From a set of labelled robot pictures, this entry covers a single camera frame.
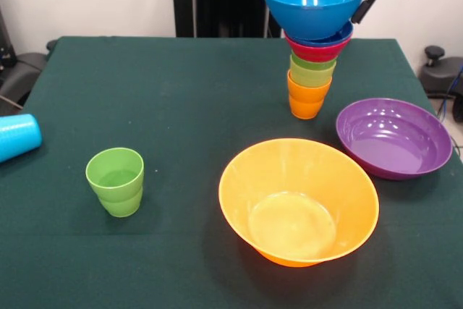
stacked bowls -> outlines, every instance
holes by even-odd
[[[362,0],[266,0],[292,48],[287,82],[293,115],[312,119],[328,94],[336,59],[349,43]]]

yellow bowl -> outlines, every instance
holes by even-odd
[[[375,187],[350,157],[304,139],[275,139],[233,158],[218,198],[232,229],[268,260],[306,267],[340,258],[373,233]]]

green tablecloth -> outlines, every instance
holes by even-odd
[[[341,148],[335,118],[367,97],[431,110],[396,41],[353,40],[318,117],[287,102],[282,39],[62,38],[25,109],[43,146],[0,165],[0,308],[459,308],[463,166],[374,179],[378,226],[357,252],[270,263],[221,215],[218,181],[247,146]],[[145,195],[110,217],[84,169],[104,148],[145,159]]]

cup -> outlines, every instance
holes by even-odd
[[[33,115],[0,117],[0,163],[41,144],[41,130]]]
[[[328,83],[323,86],[309,88],[295,83],[291,78],[291,70],[288,70],[287,80],[289,106],[291,107],[292,114],[298,119],[313,119],[316,117],[325,101],[333,78],[330,78]]]
[[[143,195],[143,158],[129,148],[110,148],[87,164],[85,176],[101,205],[115,217],[127,217],[140,207]]]
[[[305,69],[310,69],[310,70],[325,70],[331,68],[333,65],[336,63],[336,58],[332,59],[331,61],[327,62],[311,62],[311,61],[306,61],[302,58],[299,58],[294,51],[291,51],[291,59],[294,60],[294,63],[299,65],[300,67],[303,67]]]
[[[296,84],[304,87],[315,88],[326,85],[333,76],[333,71],[335,67],[336,61],[334,61],[334,64],[332,64],[331,67],[329,67],[328,69],[307,69],[298,65],[298,63],[296,63],[296,61],[294,60],[293,55],[291,55],[291,78]]]

purple bowl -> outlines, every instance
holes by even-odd
[[[336,131],[349,155],[370,174],[405,180],[434,172],[452,143],[439,120],[405,101],[371,98],[343,109]]]

